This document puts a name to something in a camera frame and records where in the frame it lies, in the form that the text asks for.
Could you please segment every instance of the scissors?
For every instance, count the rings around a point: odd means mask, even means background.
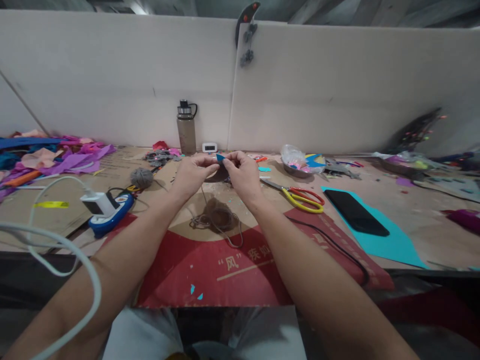
[[[288,199],[288,201],[290,201],[297,208],[300,208],[302,210],[305,210],[306,212],[314,213],[314,214],[321,214],[324,212],[324,207],[322,205],[325,205],[325,201],[313,191],[302,189],[300,187],[287,188],[266,179],[260,179],[260,180],[263,181],[265,184],[271,186],[272,188],[275,188],[283,192],[286,198]],[[318,199],[318,201],[311,199],[310,197],[308,197],[308,195],[305,195],[303,193],[308,193],[314,196],[315,198]],[[304,203],[312,204],[315,208],[306,207],[303,204],[299,203],[297,200],[300,200],[301,202],[304,202]]]

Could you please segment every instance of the white charger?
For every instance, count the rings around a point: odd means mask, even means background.
[[[80,200],[86,208],[97,218],[109,218],[115,210],[120,206],[113,198],[104,192],[92,192],[88,195],[83,195]]]

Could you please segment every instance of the gray pants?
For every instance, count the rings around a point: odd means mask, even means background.
[[[228,346],[204,342],[194,347],[215,360],[306,360],[294,306],[242,308]],[[126,307],[113,321],[103,360],[163,360],[177,352],[183,346],[169,309]]]

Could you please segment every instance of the hand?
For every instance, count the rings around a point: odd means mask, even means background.
[[[184,157],[176,172],[171,192],[187,201],[202,186],[206,178],[220,168],[217,159],[206,155]]]
[[[230,174],[233,188],[244,203],[248,205],[250,201],[262,197],[259,167],[255,160],[243,151],[235,151],[225,155],[223,165]]]

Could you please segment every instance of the teal paper sheet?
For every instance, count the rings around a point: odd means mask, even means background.
[[[388,236],[378,236],[356,231],[345,221],[342,214],[340,214],[355,239],[367,254],[390,259],[399,263],[413,265],[419,268],[429,268],[422,262],[422,260],[420,260],[409,237],[388,217],[377,209],[365,204],[356,193],[326,186],[322,186],[321,189],[323,191],[334,190],[349,193],[390,232],[390,235]]]

